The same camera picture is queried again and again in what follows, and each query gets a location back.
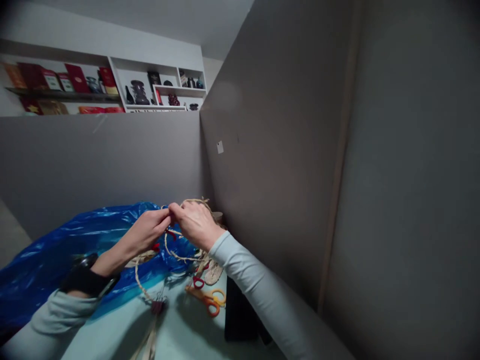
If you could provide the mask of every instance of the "sticker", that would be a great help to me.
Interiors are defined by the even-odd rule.
[[[219,154],[224,152],[224,144],[222,144],[221,140],[216,143],[216,149],[218,150]]]

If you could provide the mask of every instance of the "gray partition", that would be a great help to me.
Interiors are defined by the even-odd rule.
[[[104,206],[213,195],[198,112],[0,121],[0,197],[32,239]]]
[[[352,11],[349,0],[256,0],[200,111],[215,198],[230,229],[312,306]]]
[[[358,359],[480,359],[470,5],[367,2],[325,303]]]

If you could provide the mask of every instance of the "orange scissors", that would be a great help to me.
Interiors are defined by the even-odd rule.
[[[194,288],[193,286],[186,286],[185,291],[187,293],[192,294],[194,297],[199,299],[202,303],[205,304],[206,310],[208,311],[208,314],[214,318],[216,317],[219,312],[220,312],[220,307],[225,306],[225,302],[227,301],[227,297],[225,296],[225,293],[222,291],[222,289],[213,289],[210,291],[202,291],[200,289]],[[222,300],[220,300],[217,296],[215,296],[215,293],[220,293],[222,294]]]

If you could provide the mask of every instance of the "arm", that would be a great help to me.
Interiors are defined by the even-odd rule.
[[[191,202],[182,206],[169,206],[182,234],[225,269],[288,359],[354,359],[292,289],[214,223],[205,206]]]
[[[105,278],[118,274],[131,259],[152,247],[170,221],[167,209],[144,212],[90,270]],[[0,355],[8,360],[60,359],[99,303],[100,299],[78,290],[54,291],[31,321],[1,348]]]

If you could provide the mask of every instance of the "person's left hand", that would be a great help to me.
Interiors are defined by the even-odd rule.
[[[93,264],[91,270],[104,277],[122,271],[137,255],[150,250],[170,225],[168,209],[145,211],[126,234]]]

